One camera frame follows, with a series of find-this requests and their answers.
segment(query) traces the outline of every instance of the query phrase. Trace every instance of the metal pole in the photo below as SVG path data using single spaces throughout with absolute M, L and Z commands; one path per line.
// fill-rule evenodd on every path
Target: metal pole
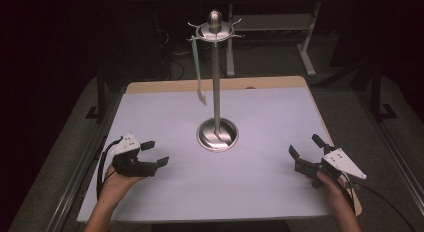
M 212 81 L 213 81 L 213 112 L 215 121 L 215 135 L 220 134 L 220 99 L 219 99 L 219 47 L 217 43 L 212 45 Z

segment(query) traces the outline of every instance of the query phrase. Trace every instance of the metal knob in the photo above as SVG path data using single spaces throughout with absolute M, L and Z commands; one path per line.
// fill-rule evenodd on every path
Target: metal knob
M 212 10 L 208 17 L 209 31 L 212 34 L 221 32 L 222 15 L 217 10 Z

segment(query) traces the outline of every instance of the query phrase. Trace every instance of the wire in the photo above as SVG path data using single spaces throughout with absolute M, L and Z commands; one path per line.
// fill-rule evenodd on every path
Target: wire
M 174 64 L 176 64 L 176 65 L 178 65 L 178 66 L 181 67 L 181 74 L 177 78 L 174 78 L 174 75 L 172 74 L 172 70 L 169 69 L 169 75 L 171 76 L 171 80 L 180 80 L 181 78 L 183 78 L 184 73 L 185 73 L 184 66 L 182 64 L 176 62 L 176 61 L 170 61 L 170 63 L 174 63 Z
M 351 197 L 351 195 L 347 192 L 347 190 L 343 187 L 343 185 L 341 185 L 339 183 L 339 181 L 337 181 L 336 179 L 333 179 L 333 181 L 336 183 L 337 187 L 339 187 L 340 191 L 342 191 L 343 196 L 346 198 L 347 202 L 349 203 L 350 207 L 352 208 L 353 213 L 356 214 L 355 203 L 353 201 L 353 197 Z
M 342 173 L 342 176 L 346 179 L 346 181 L 349 183 L 349 189 L 350 189 L 350 197 L 353 200 L 353 189 L 352 189 L 352 183 L 350 182 L 350 179 L 344 174 Z
M 122 140 L 122 136 L 119 140 L 115 140 L 112 143 L 110 143 L 108 145 L 108 147 L 106 148 L 105 151 L 103 151 L 102 156 L 100 158 L 100 162 L 99 162 L 99 168 L 97 169 L 97 187 L 96 187 L 96 192 L 97 192 L 97 199 L 99 199 L 100 197 L 100 192 L 102 191 L 103 188 L 103 182 L 102 182 L 102 178 L 103 178 L 103 167 L 105 165 L 105 161 L 106 161 L 106 156 L 108 151 L 110 150 L 110 148 L 116 144 L 118 144 L 119 142 L 121 142 Z
M 413 232 L 416 231 L 414 229 L 414 227 L 412 227 L 411 223 L 406 219 L 406 217 L 389 200 L 387 200 L 383 195 L 381 195 L 377 191 L 375 191 L 375 190 L 373 190 L 373 189 L 371 189 L 368 186 L 365 186 L 363 184 L 359 184 L 359 183 L 356 183 L 356 182 L 354 182 L 353 184 L 359 185 L 362 189 L 366 189 L 369 192 L 371 192 L 374 195 L 376 195 L 377 197 L 379 197 L 380 199 L 382 199 L 384 202 L 386 202 L 402 218 L 402 220 L 408 225 L 408 227 L 409 227 L 409 229 L 411 231 L 413 231 Z
M 110 176 L 112 176 L 113 174 L 115 174 L 115 172 L 116 172 L 116 170 L 112 171 L 112 173 L 110 173 L 110 174 L 109 174 L 109 175 L 105 178 L 105 180 L 103 180 L 102 187 L 103 187 L 103 185 L 105 184 L 106 180 L 107 180 L 107 179 L 109 179 L 109 178 L 110 178 Z

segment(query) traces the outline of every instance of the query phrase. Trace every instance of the dark background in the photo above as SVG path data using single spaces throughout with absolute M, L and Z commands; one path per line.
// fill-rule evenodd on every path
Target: dark background
M 119 0 L 0 0 L 0 228 L 9 227 L 79 95 L 100 69 L 112 90 L 130 81 L 169 79 L 155 30 L 168 31 L 172 41 L 184 40 L 192 32 L 187 21 L 201 24 L 210 9 L 225 15 L 227 8 L 222 1 L 189 6 L 110 1 Z M 237 8 L 240 13 L 298 12 L 311 1 L 258 0 Z M 334 66 L 371 55 L 424 120 L 421 2 L 324 0 L 315 33 L 340 35 Z M 142 73 L 135 75 L 136 70 Z

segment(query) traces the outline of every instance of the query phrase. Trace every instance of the white paper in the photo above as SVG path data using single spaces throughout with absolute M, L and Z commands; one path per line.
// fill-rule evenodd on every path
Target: white paper
M 320 162 L 312 141 L 329 141 L 307 88 L 221 91 L 221 116 L 238 128 L 239 140 L 222 153 L 203 149 L 198 126 L 213 118 L 213 98 L 205 107 L 194 92 L 125 94 L 106 145 L 132 132 L 154 140 L 140 161 L 169 156 L 167 166 L 131 188 L 112 220 L 187 222 L 327 215 L 322 191 L 294 171 L 288 152 Z M 108 156 L 105 168 L 112 156 Z M 94 173 L 78 221 L 87 221 L 96 203 Z

